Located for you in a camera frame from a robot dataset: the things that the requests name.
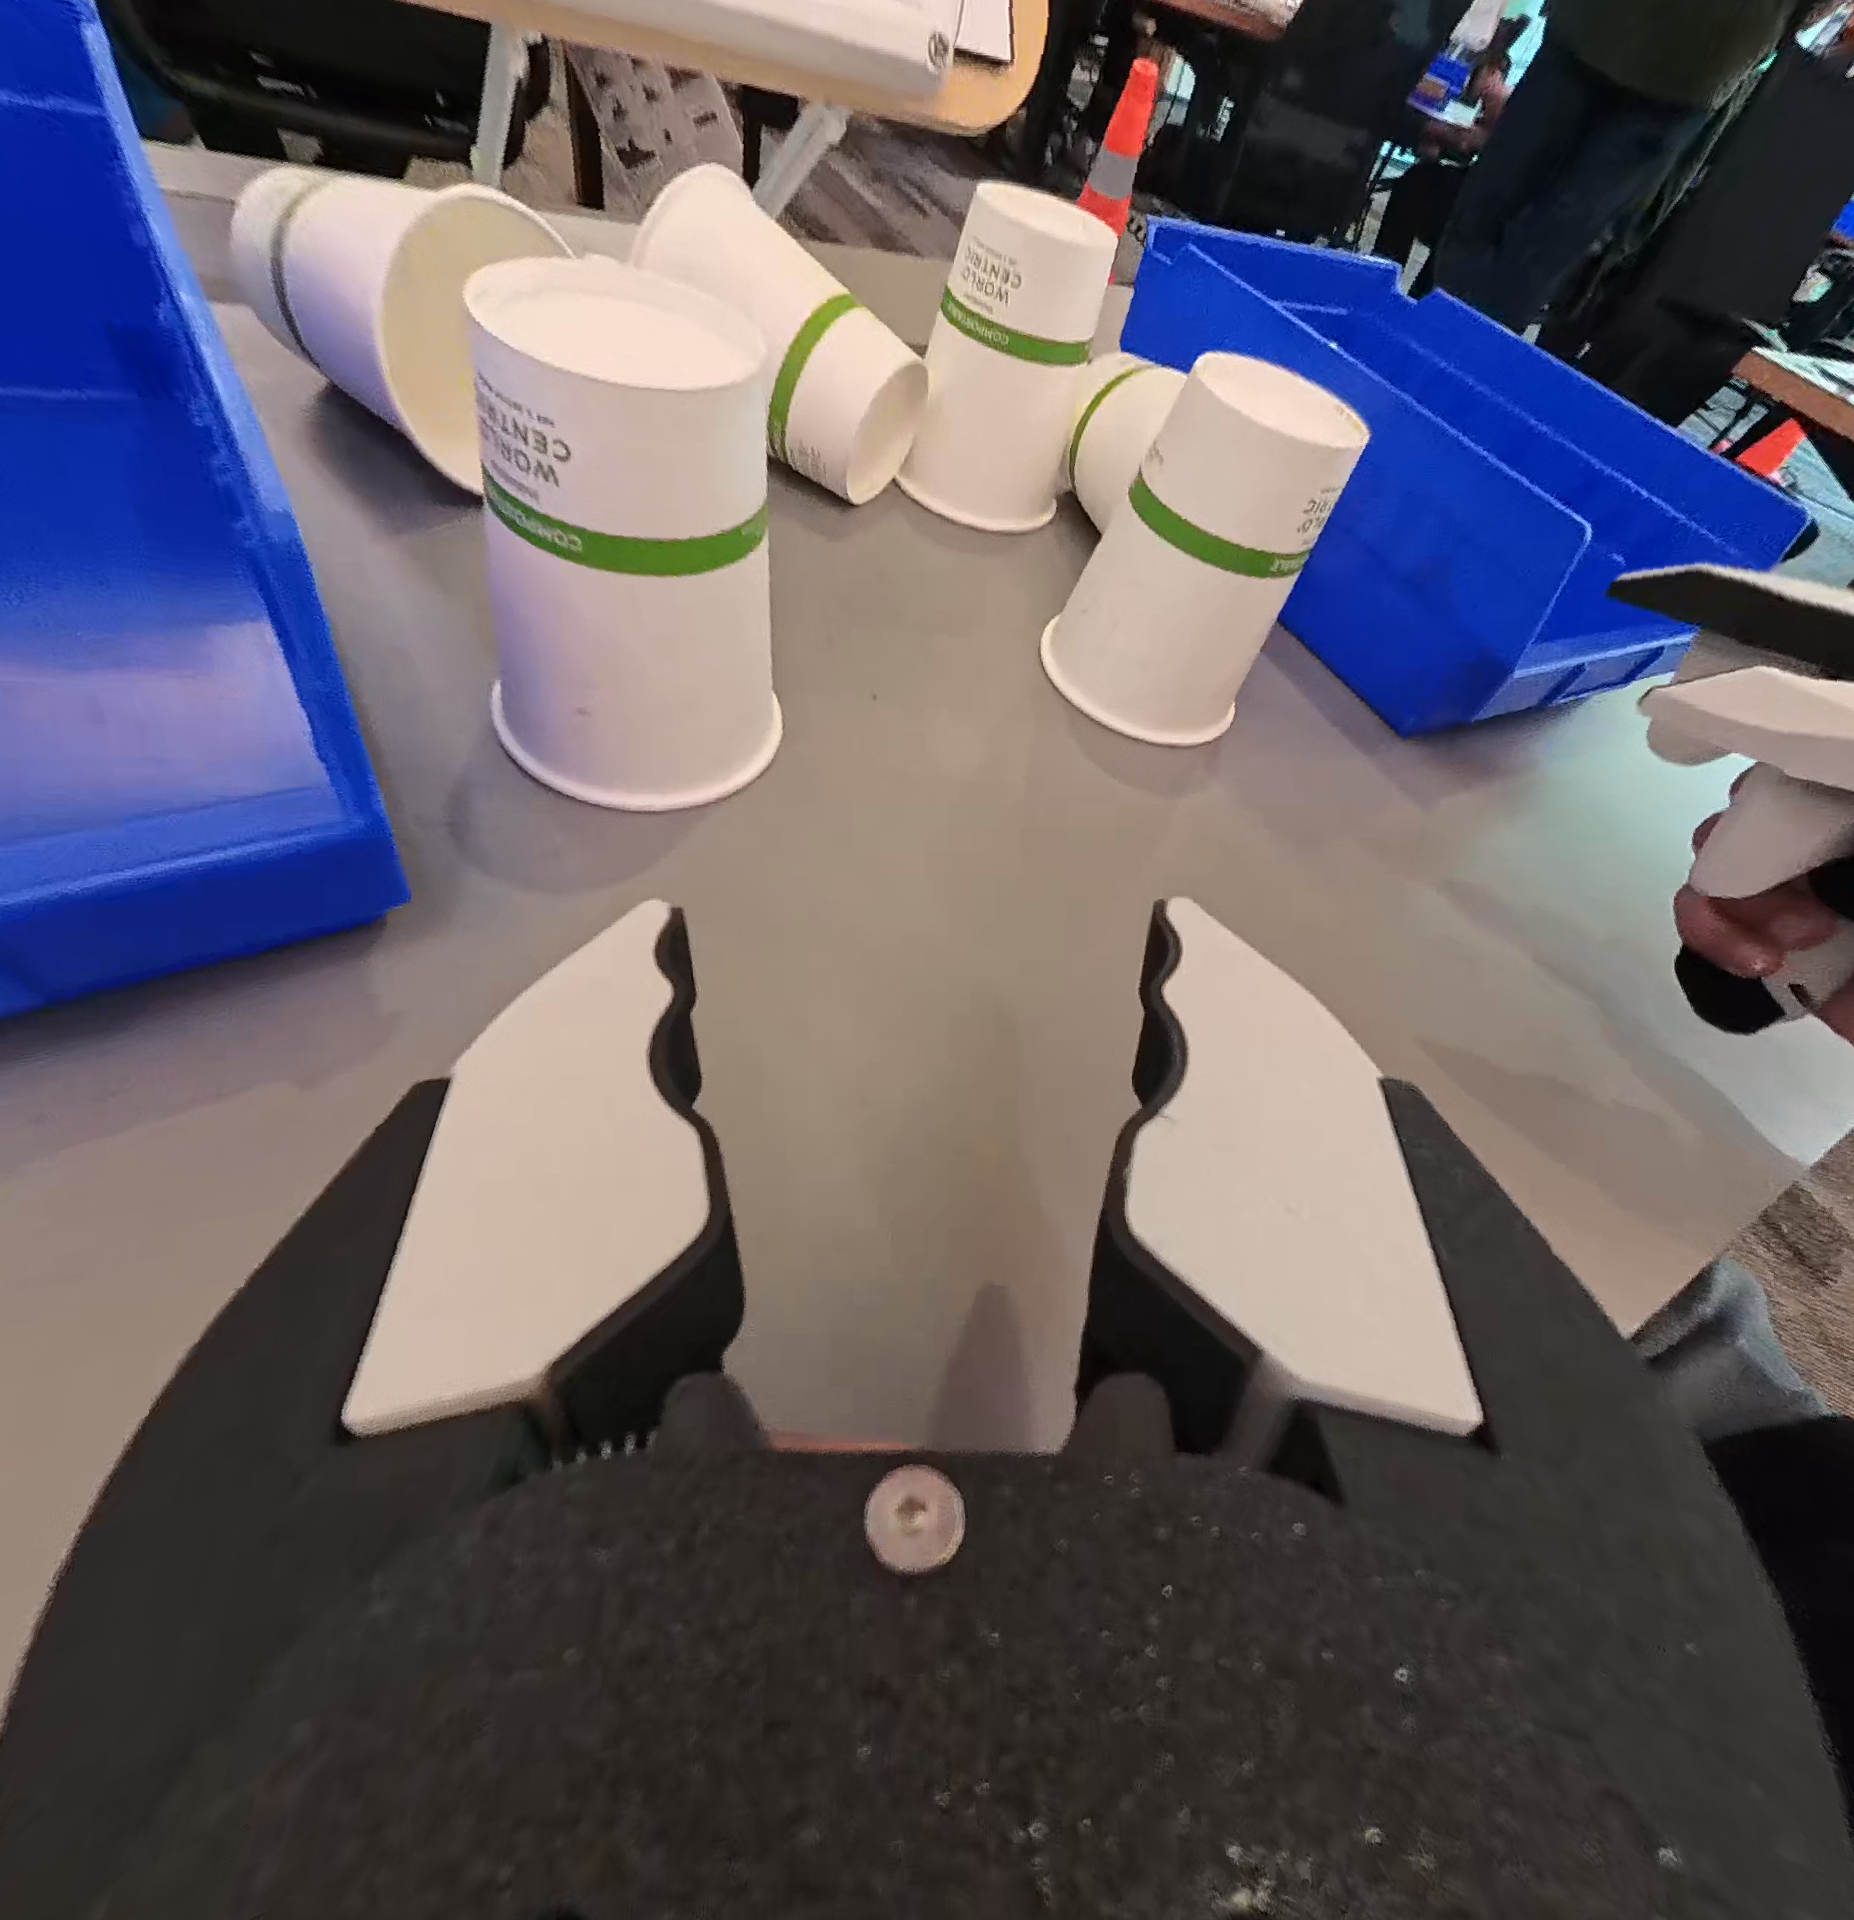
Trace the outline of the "white paper cup green band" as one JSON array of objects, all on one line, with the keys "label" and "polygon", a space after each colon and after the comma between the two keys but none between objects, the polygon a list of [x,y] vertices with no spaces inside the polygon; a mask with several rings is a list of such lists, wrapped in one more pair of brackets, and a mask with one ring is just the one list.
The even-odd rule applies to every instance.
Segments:
[{"label": "white paper cup green band", "polygon": [[481,184],[419,190],[275,166],[228,218],[228,267],[256,320],[446,483],[483,491],[465,285],[570,257],[541,215]]},{"label": "white paper cup green band", "polygon": [[668,179],[631,264],[758,328],[772,460],[851,506],[894,483],[928,403],[922,357],[763,215],[740,175],[703,162]]},{"label": "white paper cup green band", "polygon": [[1079,372],[1057,477],[1096,533],[1130,497],[1182,386],[1185,372],[1126,351],[1096,354]]},{"label": "white paper cup green band", "polygon": [[465,310],[501,744],[606,808],[735,794],[783,741],[763,335],[607,257],[491,261]]},{"label": "white paper cup green band", "polygon": [[1229,731],[1365,449],[1344,397],[1269,361],[1203,354],[1040,638],[1048,685],[1149,744]]},{"label": "white paper cup green band", "polygon": [[992,533],[1057,511],[1079,375],[1114,233],[1072,200],[984,179],[926,345],[928,401],[897,486],[936,516]]}]

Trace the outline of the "white board stand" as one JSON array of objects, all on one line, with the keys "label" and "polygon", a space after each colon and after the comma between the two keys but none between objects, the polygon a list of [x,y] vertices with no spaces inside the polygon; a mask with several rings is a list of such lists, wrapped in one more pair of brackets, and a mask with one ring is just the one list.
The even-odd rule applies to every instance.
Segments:
[{"label": "white board stand", "polygon": [[[491,21],[485,30],[483,96],[472,148],[472,172],[478,184],[497,185],[501,179],[513,99],[538,41],[538,32],[521,32],[501,21]],[[750,190],[754,205],[766,218],[783,221],[818,162],[839,146],[846,127],[846,107],[818,100],[803,104],[780,148],[762,167],[762,179]]]}]

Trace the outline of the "wooden instruction board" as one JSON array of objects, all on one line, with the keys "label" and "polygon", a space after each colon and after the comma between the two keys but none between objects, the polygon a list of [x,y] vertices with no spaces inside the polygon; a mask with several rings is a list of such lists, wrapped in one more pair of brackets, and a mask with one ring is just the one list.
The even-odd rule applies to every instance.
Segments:
[{"label": "wooden instruction board", "polygon": [[1045,4],[430,4],[494,30],[703,70],[975,138],[1028,99]]}]

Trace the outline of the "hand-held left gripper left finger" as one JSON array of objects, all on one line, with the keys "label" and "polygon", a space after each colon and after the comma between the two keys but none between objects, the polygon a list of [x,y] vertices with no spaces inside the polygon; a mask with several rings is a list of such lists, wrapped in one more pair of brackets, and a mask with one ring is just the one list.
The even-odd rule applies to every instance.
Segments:
[{"label": "hand-held left gripper left finger", "polygon": [[627,1448],[717,1373],[745,1278],[699,1117],[684,912],[642,901],[462,1052],[341,1401],[354,1439],[529,1409]]}]

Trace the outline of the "black office chair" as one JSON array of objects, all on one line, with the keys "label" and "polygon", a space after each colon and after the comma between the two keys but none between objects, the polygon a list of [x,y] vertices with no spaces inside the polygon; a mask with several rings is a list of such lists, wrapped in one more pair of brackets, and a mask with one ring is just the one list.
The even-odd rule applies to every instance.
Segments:
[{"label": "black office chair", "polygon": [[1408,132],[1410,78],[1272,42],[1195,47],[1195,88],[1162,194],[1179,221],[1347,248],[1383,146]]},{"label": "black office chair", "polygon": [[422,4],[97,4],[122,62],[214,154],[397,179],[472,162],[491,30]]}]

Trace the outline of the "printed paper sheet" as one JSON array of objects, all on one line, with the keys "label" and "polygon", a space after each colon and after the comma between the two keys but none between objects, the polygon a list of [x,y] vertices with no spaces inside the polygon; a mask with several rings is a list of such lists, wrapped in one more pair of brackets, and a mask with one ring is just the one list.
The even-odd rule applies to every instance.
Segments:
[{"label": "printed paper sheet", "polygon": [[602,206],[640,221],[684,172],[717,166],[743,175],[743,118],[705,70],[668,68],[614,48],[563,47],[570,132],[592,116],[602,162]]}]

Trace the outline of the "wooden desk black legs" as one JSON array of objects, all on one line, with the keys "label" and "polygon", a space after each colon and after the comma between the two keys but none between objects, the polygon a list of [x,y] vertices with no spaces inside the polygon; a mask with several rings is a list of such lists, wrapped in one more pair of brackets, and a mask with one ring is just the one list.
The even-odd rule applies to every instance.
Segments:
[{"label": "wooden desk black legs", "polygon": [[1784,348],[1741,354],[1733,379],[1760,401],[1854,447],[1854,362]]}]

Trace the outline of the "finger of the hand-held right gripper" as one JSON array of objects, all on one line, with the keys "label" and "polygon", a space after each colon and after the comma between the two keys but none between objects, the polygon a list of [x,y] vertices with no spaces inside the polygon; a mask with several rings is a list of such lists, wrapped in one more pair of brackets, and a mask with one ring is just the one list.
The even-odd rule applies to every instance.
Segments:
[{"label": "finger of the hand-held right gripper", "polygon": [[1648,750],[1667,762],[1743,758],[1689,886],[1751,901],[1854,855],[1854,680],[1751,664],[1639,697]]},{"label": "finger of the hand-held right gripper", "polygon": [[1733,564],[1667,564],[1621,572],[1610,598],[1822,677],[1854,680],[1854,588]]}]

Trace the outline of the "blue plastic bin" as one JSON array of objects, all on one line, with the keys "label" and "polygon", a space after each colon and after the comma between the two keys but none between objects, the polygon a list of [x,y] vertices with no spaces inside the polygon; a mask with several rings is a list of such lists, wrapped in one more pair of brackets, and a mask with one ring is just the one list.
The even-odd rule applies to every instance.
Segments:
[{"label": "blue plastic bin", "polygon": [[408,904],[95,4],[0,4],[0,1018]]},{"label": "blue plastic bin", "polygon": [[1383,257],[1154,218],[1122,348],[1189,372],[1278,362],[1372,431],[1282,625],[1395,735],[1563,708],[1658,677],[1691,625],[1625,572],[1769,572],[1805,550],[1784,489],[1709,452]]}]

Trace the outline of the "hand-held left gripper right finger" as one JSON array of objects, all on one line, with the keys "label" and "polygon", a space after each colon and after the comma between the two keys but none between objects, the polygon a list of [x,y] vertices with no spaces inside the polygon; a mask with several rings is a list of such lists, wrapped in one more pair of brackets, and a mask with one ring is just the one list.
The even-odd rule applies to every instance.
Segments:
[{"label": "hand-held left gripper right finger", "polygon": [[1475,1444],[1486,1405],[1382,1069],[1196,901],[1154,901],[1080,1405],[1151,1380],[1171,1448],[1297,1458],[1318,1412]]}]

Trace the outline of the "person's right hand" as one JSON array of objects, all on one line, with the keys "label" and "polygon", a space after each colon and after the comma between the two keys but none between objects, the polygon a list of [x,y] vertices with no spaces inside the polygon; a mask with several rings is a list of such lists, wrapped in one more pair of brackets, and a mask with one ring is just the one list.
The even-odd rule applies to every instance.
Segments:
[{"label": "person's right hand", "polygon": [[1784,972],[1794,954],[1825,947],[1843,925],[1802,880],[1743,901],[1719,901],[1684,886],[1675,897],[1675,923],[1685,948],[1743,979]]}]

